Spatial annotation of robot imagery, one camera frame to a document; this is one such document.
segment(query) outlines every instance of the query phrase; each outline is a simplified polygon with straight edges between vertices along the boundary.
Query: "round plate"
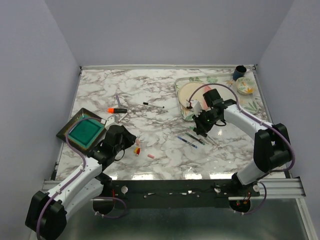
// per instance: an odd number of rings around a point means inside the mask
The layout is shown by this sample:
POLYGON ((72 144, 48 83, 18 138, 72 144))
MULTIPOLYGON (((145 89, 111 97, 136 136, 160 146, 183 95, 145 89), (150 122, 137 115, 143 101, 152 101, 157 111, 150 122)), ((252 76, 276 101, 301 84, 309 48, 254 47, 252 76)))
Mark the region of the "round plate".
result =
MULTIPOLYGON (((202 82, 189 82, 185 84, 179 91, 178 93, 178 99, 179 102, 186 108, 187 107, 187 101, 189 100, 191 94, 200 86, 203 86, 204 83, 202 82)), ((203 88, 199 89, 195 93, 195 95, 192 97, 192 100, 198 100, 201 104, 202 109, 206 110, 208 109, 208 106, 206 104, 206 101, 203 97, 203 94, 212 90, 212 89, 217 89, 218 93, 220 94, 221 98, 223 100, 228 100, 228 99, 233 99, 236 100, 235 96, 231 93, 230 90, 223 86, 218 86, 218 85, 209 85, 209 86, 204 86, 203 88)))

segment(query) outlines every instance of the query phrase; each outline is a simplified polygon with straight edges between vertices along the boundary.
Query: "gray wall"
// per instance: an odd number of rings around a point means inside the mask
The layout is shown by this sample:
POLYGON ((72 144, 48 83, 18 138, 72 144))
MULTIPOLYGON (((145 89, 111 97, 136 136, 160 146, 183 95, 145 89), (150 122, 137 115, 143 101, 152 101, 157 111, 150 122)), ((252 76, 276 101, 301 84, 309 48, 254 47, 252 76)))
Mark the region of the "gray wall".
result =
POLYGON ((285 124, 320 236, 320 1, 296 0, 258 65, 274 122, 285 124))
POLYGON ((43 0, 0 7, 0 239, 25 240, 32 195, 50 176, 79 67, 43 0))
POLYGON ((292 0, 45 0, 82 66, 255 64, 292 0))

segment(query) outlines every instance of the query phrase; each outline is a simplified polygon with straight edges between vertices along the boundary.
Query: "dark blue cup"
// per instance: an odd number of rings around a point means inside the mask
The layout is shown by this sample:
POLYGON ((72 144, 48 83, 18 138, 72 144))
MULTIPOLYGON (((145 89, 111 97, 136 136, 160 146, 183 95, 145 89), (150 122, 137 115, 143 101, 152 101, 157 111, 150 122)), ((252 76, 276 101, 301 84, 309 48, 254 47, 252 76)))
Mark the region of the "dark blue cup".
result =
POLYGON ((238 78, 241 78, 245 75, 247 69, 245 68, 245 66, 243 65, 239 65, 239 66, 236 66, 233 74, 232 74, 232 78, 233 80, 237 81, 238 78))

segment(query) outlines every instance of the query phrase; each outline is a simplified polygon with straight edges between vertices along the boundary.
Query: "marble table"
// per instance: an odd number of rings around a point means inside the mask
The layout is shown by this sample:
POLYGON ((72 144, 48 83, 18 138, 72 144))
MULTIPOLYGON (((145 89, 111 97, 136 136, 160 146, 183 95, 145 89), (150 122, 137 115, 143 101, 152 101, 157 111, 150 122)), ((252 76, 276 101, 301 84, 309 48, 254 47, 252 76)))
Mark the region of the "marble table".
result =
MULTIPOLYGON (((209 135, 216 144, 201 145, 185 135, 194 122, 180 115, 174 82, 178 78, 231 73, 233 69, 119 69, 83 70, 72 116, 81 108, 107 118, 108 108, 116 107, 115 93, 128 109, 122 124, 141 141, 141 153, 135 146, 127 149, 122 160, 104 173, 114 180, 227 179, 253 159, 253 140, 232 124, 214 126, 209 135), (164 109, 142 105, 143 102, 165 106, 164 109), (194 148, 177 136, 190 140, 194 148)), ((249 70, 246 76, 254 79, 249 70)), ((259 105, 255 114, 268 120, 259 91, 254 97, 259 105)), ((64 180, 82 163, 66 144, 63 146, 56 180, 64 180)), ((274 173, 269 177, 284 178, 274 173)))

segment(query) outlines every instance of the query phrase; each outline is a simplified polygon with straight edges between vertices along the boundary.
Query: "bowl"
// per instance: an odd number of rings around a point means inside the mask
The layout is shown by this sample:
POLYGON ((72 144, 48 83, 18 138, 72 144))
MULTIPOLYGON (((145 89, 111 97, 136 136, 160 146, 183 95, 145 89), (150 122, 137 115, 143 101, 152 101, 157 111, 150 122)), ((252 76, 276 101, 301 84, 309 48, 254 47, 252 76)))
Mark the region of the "bowl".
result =
POLYGON ((248 77, 239 77, 235 82, 235 87, 237 92, 242 95, 253 94, 257 89, 256 83, 248 77))

